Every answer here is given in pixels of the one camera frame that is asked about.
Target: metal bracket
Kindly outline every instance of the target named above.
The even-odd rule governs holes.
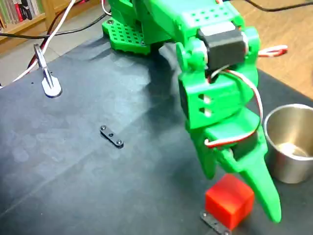
[[[214,218],[211,214],[206,211],[202,211],[200,213],[201,219],[209,225],[212,229],[214,229],[220,235],[232,235],[231,230],[225,227],[222,223],[220,223],[216,218]]]
[[[107,126],[105,125],[101,126],[100,132],[109,141],[111,141],[116,147],[122,148],[124,146],[124,142]]]
[[[62,88],[59,83],[59,80],[51,75],[50,70],[48,69],[45,57],[41,48],[38,44],[34,45],[35,54],[38,60],[38,65],[42,68],[44,73],[44,79],[41,82],[46,96],[50,98],[58,97],[62,93]]]

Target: stainless steel cup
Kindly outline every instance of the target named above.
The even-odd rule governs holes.
[[[264,130],[272,176],[290,184],[307,179],[313,172],[313,108],[278,107],[266,117]]]

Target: perforated green plate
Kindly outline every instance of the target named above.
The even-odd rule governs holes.
[[[112,48],[140,54],[150,53],[150,46],[144,44],[141,27],[123,25],[111,18],[103,22],[102,29],[109,34]]]

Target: red cube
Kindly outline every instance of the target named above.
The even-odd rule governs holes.
[[[205,194],[205,209],[230,230],[252,211],[254,192],[232,174],[226,174]]]

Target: dark blue mat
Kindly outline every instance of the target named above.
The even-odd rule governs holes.
[[[0,90],[0,234],[205,235],[204,192],[224,172],[205,179],[184,129],[173,45],[141,57],[100,38],[49,67],[63,87],[56,99],[40,71]],[[265,114],[313,106],[263,72],[259,89]],[[103,124],[124,148],[100,135]],[[256,204],[234,235],[312,234],[312,180],[276,185],[282,222]]]

